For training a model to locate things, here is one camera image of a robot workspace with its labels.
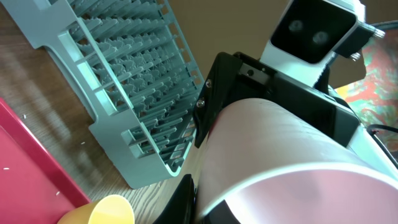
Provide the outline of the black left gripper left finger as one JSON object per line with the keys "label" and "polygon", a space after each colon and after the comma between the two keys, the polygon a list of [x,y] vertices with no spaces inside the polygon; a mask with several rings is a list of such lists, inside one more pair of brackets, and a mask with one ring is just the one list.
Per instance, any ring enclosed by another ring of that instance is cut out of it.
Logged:
{"label": "black left gripper left finger", "polygon": [[195,184],[192,175],[186,174],[154,224],[190,224],[194,205]]}

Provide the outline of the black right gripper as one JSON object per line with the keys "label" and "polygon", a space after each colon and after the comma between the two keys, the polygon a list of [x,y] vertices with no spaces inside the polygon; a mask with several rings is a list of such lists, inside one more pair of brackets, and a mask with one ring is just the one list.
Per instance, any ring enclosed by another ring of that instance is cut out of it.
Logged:
{"label": "black right gripper", "polygon": [[307,86],[284,73],[242,53],[220,52],[211,67],[193,109],[197,128],[195,147],[199,148],[223,107],[229,89],[237,99],[261,98],[278,104],[317,130],[346,147],[359,126],[352,110],[331,96]]}

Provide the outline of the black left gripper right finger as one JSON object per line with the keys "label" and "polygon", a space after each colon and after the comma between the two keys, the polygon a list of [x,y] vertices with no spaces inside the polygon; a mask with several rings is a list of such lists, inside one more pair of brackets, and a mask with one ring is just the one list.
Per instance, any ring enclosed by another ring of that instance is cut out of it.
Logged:
{"label": "black left gripper right finger", "polygon": [[240,224],[226,201],[220,202],[202,220],[202,224]]}

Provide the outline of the yellow plastic cup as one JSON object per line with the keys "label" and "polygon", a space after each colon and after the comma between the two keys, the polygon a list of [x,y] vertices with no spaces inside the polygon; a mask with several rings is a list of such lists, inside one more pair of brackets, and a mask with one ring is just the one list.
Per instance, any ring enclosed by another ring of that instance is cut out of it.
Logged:
{"label": "yellow plastic cup", "polygon": [[109,195],[66,213],[58,224],[135,224],[129,201],[120,195]]}

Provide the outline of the pink plastic cup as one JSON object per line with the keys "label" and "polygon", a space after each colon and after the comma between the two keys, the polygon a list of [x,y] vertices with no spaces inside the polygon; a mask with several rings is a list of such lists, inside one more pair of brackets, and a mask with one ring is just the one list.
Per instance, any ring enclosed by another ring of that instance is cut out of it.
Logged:
{"label": "pink plastic cup", "polygon": [[196,218],[221,203],[240,223],[396,223],[397,179],[251,98],[223,109],[206,142]]}

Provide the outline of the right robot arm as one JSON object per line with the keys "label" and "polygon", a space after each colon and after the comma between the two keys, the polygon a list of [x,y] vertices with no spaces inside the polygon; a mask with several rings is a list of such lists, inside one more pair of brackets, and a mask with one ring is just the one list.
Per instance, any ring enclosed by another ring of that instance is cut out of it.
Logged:
{"label": "right robot arm", "polygon": [[193,120],[199,147],[222,109],[238,100],[260,98],[278,104],[364,162],[397,178],[397,162],[341,98],[317,90],[242,53],[220,52],[213,62]]}

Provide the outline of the grey dishwasher rack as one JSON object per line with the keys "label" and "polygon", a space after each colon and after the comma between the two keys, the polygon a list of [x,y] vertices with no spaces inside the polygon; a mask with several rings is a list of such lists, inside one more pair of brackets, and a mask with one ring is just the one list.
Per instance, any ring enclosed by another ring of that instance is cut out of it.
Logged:
{"label": "grey dishwasher rack", "polygon": [[203,77],[167,1],[1,4],[31,46],[45,48],[58,65],[130,187],[179,175]]}

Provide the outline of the red plastic tray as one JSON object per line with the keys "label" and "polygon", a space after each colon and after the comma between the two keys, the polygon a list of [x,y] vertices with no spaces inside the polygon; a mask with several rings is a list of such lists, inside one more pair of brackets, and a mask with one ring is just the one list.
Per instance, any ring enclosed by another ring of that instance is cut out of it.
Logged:
{"label": "red plastic tray", "polygon": [[89,201],[2,100],[1,223],[57,223]]}

